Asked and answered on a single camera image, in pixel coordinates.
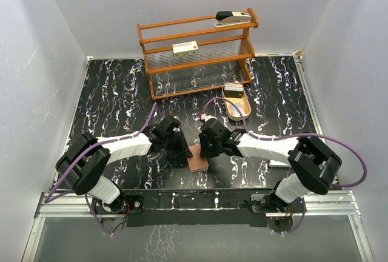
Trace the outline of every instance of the stapler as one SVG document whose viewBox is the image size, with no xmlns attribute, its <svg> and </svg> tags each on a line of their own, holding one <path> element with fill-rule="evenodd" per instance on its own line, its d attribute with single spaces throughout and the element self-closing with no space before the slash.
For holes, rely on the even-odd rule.
<svg viewBox="0 0 388 262">
<path fill-rule="evenodd" d="M 249 12 L 217 12 L 215 27 L 225 27 L 227 25 L 245 24 L 250 22 Z"/>
</svg>

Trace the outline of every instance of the white enclosure wall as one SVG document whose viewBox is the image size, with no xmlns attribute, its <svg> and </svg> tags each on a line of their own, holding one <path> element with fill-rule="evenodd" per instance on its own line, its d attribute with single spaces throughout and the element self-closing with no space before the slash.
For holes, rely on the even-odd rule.
<svg viewBox="0 0 388 262">
<path fill-rule="evenodd" d="M 330 0 L 306 50 L 303 65 L 324 133 L 353 145 L 369 175 L 354 188 L 377 261 L 388 260 L 388 0 Z M 338 151 L 343 183 L 361 166 Z"/>
<path fill-rule="evenodd" d="M 0 0 L 0 260 L 20 261 L 53 181 L 86 57 L 55 0 Z"/>
<path fill-rule="evenodd" d="M 302 50 L 329 0 L 56 0 L 87 56 L 141 56 L 137 24 L 252 7 L 260 26 L 252 30 L 257 53 Z"/>
</svg>

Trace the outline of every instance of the white box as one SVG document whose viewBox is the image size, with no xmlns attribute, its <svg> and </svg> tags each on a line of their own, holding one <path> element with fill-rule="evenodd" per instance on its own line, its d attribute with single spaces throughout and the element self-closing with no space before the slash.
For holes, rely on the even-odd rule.
<svg viewBox="0 0 388 262">
<path fill-rule="evenodd" d="M 172 45 L 172 51 L 174 53 L 174 57 L 191 56 L 199 53 L 196 41 L 174 44 Z"/>
</svg>

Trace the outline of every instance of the marble table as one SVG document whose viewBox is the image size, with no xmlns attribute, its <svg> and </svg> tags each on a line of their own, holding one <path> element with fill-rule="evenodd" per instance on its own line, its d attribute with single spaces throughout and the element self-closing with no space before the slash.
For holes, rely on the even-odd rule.
<svg viewBox="0 0 388 262">
<path fill-rule="evenodd" d="M 257 57 L 247 62 L 253 77 L 252 84 L 246 87 L 252 106 L 252 115 L 247 120 L 249 129 L 276 136 L 314 132 L 293 57 Z M 231 63 L 223 65 L 225 74 L 234 69 Z M 190 79 L 191 85 L 202 77 L 198 68 L 198 73 Z M 172 85 L 164 81 L 160 89 Z M 187 143 L 192 146 L 199 144 L 199 114 L 214 96 L 221 96 L 221 90 L 171 97 L 156 103 L 165 115 L 180 120 Z M 82 132 L 109 137 L 139 130 L 152 105 L 143 60 L 90 61 L 68 144 Z M 228 119 L 221 102 L 209 105 L 208 113 L 230 130 L 242 125 Z M 155 114 L 152 121 L 160 119 Z M 291 172 L 290 169 L 270 168 L 261 158 L 222 155 L 209 160 L 208 171 L 190 173 L 186 160 L 168 160 L 166 154 L 160 152 L 117 161 L 105 168 L 104 176 L 122 189 L 266 189 Z"/>
</svg>

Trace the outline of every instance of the wooden block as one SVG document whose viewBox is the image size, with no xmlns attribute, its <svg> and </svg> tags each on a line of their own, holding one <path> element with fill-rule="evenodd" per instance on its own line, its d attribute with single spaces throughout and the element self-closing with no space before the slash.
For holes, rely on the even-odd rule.
<svg viewBox="0 0 388 262">
<path fill-rule="evenodd" d="M 199 157 L 199 153 L 201 153 L 201 146 L 190 146 L 189 150 L 193 153 L 193 157 L 187 159 L 187 162 L 189 163 L 190 172 L 199 172 L 207 170 L 209 168 L 209 162 L 207 162 L 207 159 Z"/>
</svg>

